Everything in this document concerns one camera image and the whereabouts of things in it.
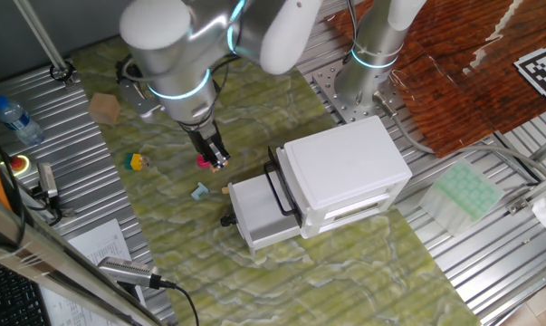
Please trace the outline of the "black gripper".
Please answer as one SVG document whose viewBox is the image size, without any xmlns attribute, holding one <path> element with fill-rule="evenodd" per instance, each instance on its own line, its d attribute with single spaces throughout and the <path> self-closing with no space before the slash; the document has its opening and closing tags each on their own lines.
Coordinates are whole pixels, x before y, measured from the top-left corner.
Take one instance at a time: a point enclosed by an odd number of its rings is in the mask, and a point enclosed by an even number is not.
<svg viewBox="0 0 546 326">
<path fill-rule="evenodd" d="M 190 137 L 198 156 L 198 165 L 201 168 L 220 170 L 227 166 L 230 155 L 223 146 L 222 138 L 216 121 L 209 119 L 201 124 L 181 123 L 182 129 Z"/>
</svg>

